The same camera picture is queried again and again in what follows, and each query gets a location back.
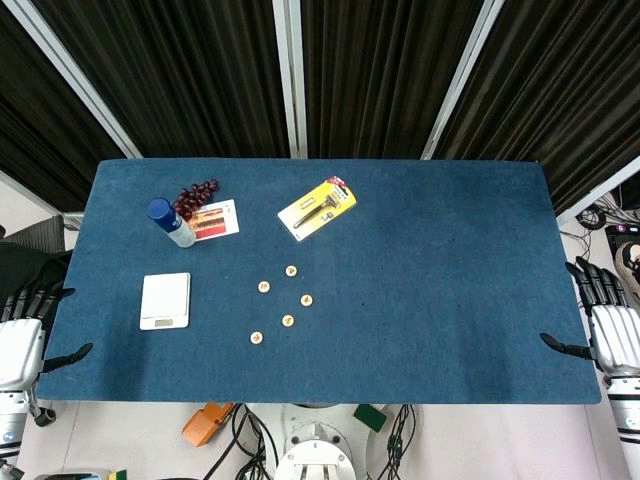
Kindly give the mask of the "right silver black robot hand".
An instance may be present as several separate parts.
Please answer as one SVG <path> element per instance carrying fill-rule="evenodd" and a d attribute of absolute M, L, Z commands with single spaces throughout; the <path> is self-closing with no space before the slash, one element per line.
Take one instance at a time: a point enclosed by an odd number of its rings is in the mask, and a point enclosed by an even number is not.
<path fill-rule="evenodd" d="M 621 280 L 611 271 L 578 257 L 565 264 L 577 287 L 587 316 L 587 346 L 558 341 L 542 333 L 552 350 L 595 363 L 610 377 L 639 375 L 639 314 L 631 307 Z"/>

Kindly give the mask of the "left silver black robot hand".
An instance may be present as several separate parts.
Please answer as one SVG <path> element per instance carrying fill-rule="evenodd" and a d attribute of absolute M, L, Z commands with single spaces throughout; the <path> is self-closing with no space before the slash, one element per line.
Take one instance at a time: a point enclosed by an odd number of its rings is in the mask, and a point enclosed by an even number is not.
<path fill-rule="evenodd" d="M 64 287 L 60 274 L 39 274 L 30 279 L 1 277 L 1 389 L 24 390 L 40 374 L 84 359 L 93 345 L 46 359 L 59 302 L 74 293 Z"/>

